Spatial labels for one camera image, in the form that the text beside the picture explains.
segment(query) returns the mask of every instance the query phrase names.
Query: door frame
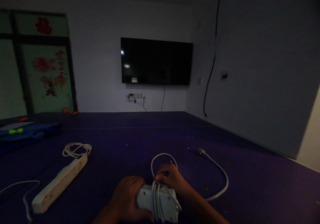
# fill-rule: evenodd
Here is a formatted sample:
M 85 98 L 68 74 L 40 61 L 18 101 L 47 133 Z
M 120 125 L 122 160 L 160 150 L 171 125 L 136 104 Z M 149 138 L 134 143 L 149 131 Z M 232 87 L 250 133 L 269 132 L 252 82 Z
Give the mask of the door frame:
M 56 14 L 56 13 L 32 12 L 32 11 L 23 11 L 23 10 L 3 10 L 3 9 L 0 10 L 0 12 L 6 12 L 9 15 L 12 34 L 0 34 L 0 39 L 12 40 L 14 54 L 15 54 L 15 58 L 18 66 L 19 78 L 20 78 L 21 87 L 23 91 L 23 100 L 26 105 L 27 114 L 34 114 L 34 107 L 33 107 L 33 102 L 31 97 L 30 86 L 27 78 L 26 64 L 24 63 L 24 56 L 21 50 L 21 44 L 64 46 L 66 48 L 73 109 L 74 109 L 74 112 L 78 111 L 75 79 L 73 74 L 73 62 L 72 62 L 72 55 L 71 55 L 71 43 L 70 43 L 69 37 L 19 34 L 16 19 L 15 19 L 15 14 L 17 13 L 60 16 L 60 17 L 61 16 L 66 17 L 66 15 Z

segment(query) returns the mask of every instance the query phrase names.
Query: white cable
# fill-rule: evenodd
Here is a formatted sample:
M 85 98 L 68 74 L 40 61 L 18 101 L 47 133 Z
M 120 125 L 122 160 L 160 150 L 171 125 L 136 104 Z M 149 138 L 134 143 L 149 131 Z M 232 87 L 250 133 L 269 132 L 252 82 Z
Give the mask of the white cable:
M 78 147 L 76 149 L 74 149 L 73 151 L 71 151 L 70 147 L 72 147 L 72 146 L 78 146 Z M 81 154 L 75 153 L 75 151 L 78 150 L 81 147 L 83 147 L 86 150 L 86 152 L 85 153 L 81 153 Z M 71 157 L 77 158 L 77 157 L 83 156 L 85 154 L 89 155 L 91 150 L 92 150 L 92 146 L 89 145 L 89 144 L 82 144 L 82 143 L 79 143 L 79 142 L 72 142 L 72 143 L 68 143 L 65 146 L 64 150 L 62 151 L 62 156 L 71 156 Z
M 214 200 L 216 198 L 218 198 L 222 193 L 224 193 L 228 186 L 229 186 L 229 178 L 227 173 L 223 170 L 223 168 L 216 163 L 203 149 L 199 148 L 198 150 L 198 154 L 203 154 L 206 157 L 208 157 L 218 168 L 220 168 L 220 170 L 223 172 L 223 174 L 226 177 L 226 184 L 224 186 L 224 188 L 219 191 L 217 194 L 213 195 L 212 197 L 206 198 L 206 201 L 211 201 Z M 174 164 L 176 165 L 177 169 L 178 169 L 178 165 L 176 160 L 173 158 L 173 156 L 171 156 L 170 154 L 167 153 L 160 153 L 158 155 L 156 155 L 152 161 L 151 161 L 151 172 L 152 172 L 152 176 L 154 177 L 154 172 L 153 172 L 153 161 L 162 155 L 167 155 L 169 157 L 172 158 L 172 160 L 174 161 Z M 152 212 L 152 216 L 154 219 L 156 219 L 156 221 L 161 220 L 162 223 L 164 223 L 164 217 L 163 217 L 163 212 L 162 212 L 162 206 L 161 206 L 161 201 L 160 201 L 160 187 L 164 187 L 166 189 L 166 191 L 168 192 L 168 194 L 170 195 L 170 197 L 174 200 L 174 202 L 176 203 L 179 211 L 181 211 L 181 206 L 179 205 L 178 201 L 176 200 L 176 198 L 174 198 L 171 193 L 169 192 L 168 188 L 165 185 L 162 185 L 159 182 L 155 182 L 153 181 L 152 186 L 151 186 L 151 212 Z
M 167 154 L 167 153 L 160 153 L 160 154 L 156 155 L 151 161 L 151 172 L 152 172 L 153 177 L 154 177 L 154 172 L 153 172 L 153 167 L 152 167 L 153 161 L 161 155 L 167 155 L 167 156 L 171 157 L 173 159 L 176 167 L 178 168 L 177 162 L 175 161 L 173 156 L 171 156 L 170 154 Z M 152 216 L 154 219 L 156 219 L 156 221 L 161 220 L 161 222 L 164 223 L 164 216 L 163 216 L 162 205 L 161 205 L 161 200 L 160 200 L 160 188 L 161 187 L 163 187 L 167 191 L 169 196 L 176 203 L 178 210 L 181 211 L 182 208 L 181 208 L 180 204 L 178 203 L 177 199 L 171 195 L 167 186 L 162 185 L 159 182 L 153 181 L 152 186 L 151 186 L 151 212 L 152 212 Z
M 203 149 L 201 149 L 201 150 L 199 150 L 199 152 L 201 152 L 201 154 L 204 154 L 206 157 L 208 157 L 218 168 L 220 168 L 220 170 L 223 172 L 223 174 L 226 177 L 226 184 L 225 184 L 224 188 L 222 188 L 221 191 L 219 191 L 217 194 L 213 195 L 212 197 L 208 197 L 208 198 L 205 199 L 206 201 L 212 201 L 212 200 L 218 198 L 221 194 L 223 194 L 228 189 L 229 178 L 228 178 L 227 173 L 223 170 L 223 168 L 218 163 L 216 163 Z
M 32 218 L 30 217 L 30 214 L 29 214 L 29 207 L 28 207 L 28 203 L 27 203 L 27 200 L 26 200 L 26 196 L 27 196 L 27 194 L 28 194 L 29 192 L 31 192 L 34 188 L 36 188 L 36 187 L 40 184 L 40 181 L 38 181 L 38 180 L 32 180 L 32 181 L 16 182 L 16 183 L 11 184 L 11 185 L 7 186 L 6 188 L 2 189 L 2 190 L 0 191 L 0 194 L 1 194 L 1 192 L 3 192 L 4 190 L 6 190 L 6 189 L 9 188 L 9 187 L 12 187 L 12 186 L 14 186 L 14 185 L 21 184 L 21 183 L 28 183 L 28 182 L 37 182 L 37 185 L 35 185 L 35 186 L 34 186 L 33 188 L 31 188 L 26 194 L 24 194 L 24 196 L 23 196 L 23 198 L 22 198 L 22 201 L 23 201 L 23 203 L 24 203 L 24 205 L 25 205 L 25 207 L 26 207 L 27 219 L 28 219 L 29 224 L 30 224 L 30 223 L 32 222 Z

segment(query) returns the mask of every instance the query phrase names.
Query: white wall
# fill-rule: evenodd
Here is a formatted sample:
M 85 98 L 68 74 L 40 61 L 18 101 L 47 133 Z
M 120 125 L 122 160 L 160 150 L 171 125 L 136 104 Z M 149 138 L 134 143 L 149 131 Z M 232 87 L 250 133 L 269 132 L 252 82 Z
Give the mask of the white wall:
M 0 7 L 66 13 L 80 112 L 160 111 L 164 86 L 121 83 L 120 37 L 190 42 L 192 8 L 128 0 L 0 0 Z M 185 110 L 186 86 L 167 86 L 164 111 Z
M 297 161 L 320 172 L 320 87 L 304 133 Z
M 204 118 L 213 61 L 216 1 L 193 10 L 194 59 L 186 111 Z M 318 0 L 221 0 L 207 120 L 296 158 L 320 81 Z M 229 72 L 227 82 L 222 71 Z M 196 79 L 202 77 L 203 84 Z

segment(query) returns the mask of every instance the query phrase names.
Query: orange object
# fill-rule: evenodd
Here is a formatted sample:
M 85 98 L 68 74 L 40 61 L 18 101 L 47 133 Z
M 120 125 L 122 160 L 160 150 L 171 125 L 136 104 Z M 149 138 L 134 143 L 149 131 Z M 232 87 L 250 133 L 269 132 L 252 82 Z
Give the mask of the orange object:
M 27 117 L 17 117 L 16 120 L 17 121 L 26 121 L 26 120 L 28 120 L 28 118 Z

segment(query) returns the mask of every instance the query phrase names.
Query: blue fabric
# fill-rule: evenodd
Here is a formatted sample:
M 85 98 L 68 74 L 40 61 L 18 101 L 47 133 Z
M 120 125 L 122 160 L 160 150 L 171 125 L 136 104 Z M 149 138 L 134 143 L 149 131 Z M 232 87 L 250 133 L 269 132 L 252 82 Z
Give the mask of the blue fabric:
M 7 153 L 16 148 L 35 143 L 45 136 L 61 131 L 62 124 L 35 124 L 23 127 L 22 133 L 9 135 L 8 130 L 0 131 L 0 154 Z

